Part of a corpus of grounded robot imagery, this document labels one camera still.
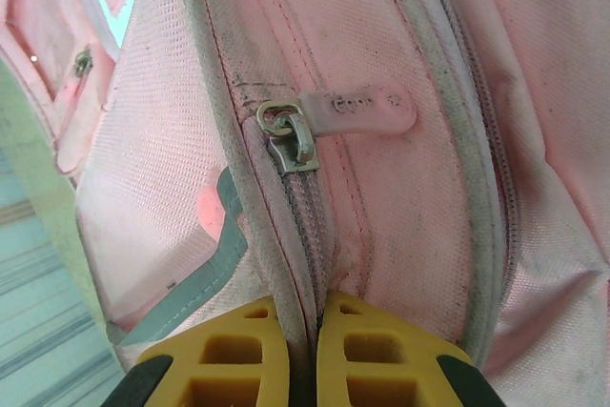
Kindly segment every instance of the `yellow clamp jaw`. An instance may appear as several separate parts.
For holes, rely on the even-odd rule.
[[[104,407],[285,407],[286,341],[269,298],[142,354]],[[455,345],[377,307],[329,293],[317,346],[319,407],[500,407]]]

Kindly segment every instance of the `pink backpack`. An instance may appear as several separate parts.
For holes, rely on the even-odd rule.
[[[339,289],[508,405],[607,405],[609,31],[610,0],[135,0],[76,190],[126,367],[273,295],[303,396]]]

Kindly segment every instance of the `yellow plastic tool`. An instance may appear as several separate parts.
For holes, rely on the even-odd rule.
[[[318,407],[499,407],[455,345],[329,293],[317,346]],[[148,349],[104,407],[287,407],[286,341],[267,297]]]

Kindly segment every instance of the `pink rubber zipper tab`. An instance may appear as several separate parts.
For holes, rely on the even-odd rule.
[[[409,93],[395,85],[351,92],[305,92],[298,96],[314,136],[407,132],[417,119]]]

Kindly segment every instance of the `zipper pull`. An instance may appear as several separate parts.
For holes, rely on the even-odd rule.
[[[342,133],[397,135],[415,124],[408,92],[395,85],[351,92],[305,92],[296,99],[264,102],[256,120],[270,136],[269,151],[279,171],[316,171],[315,137]]]

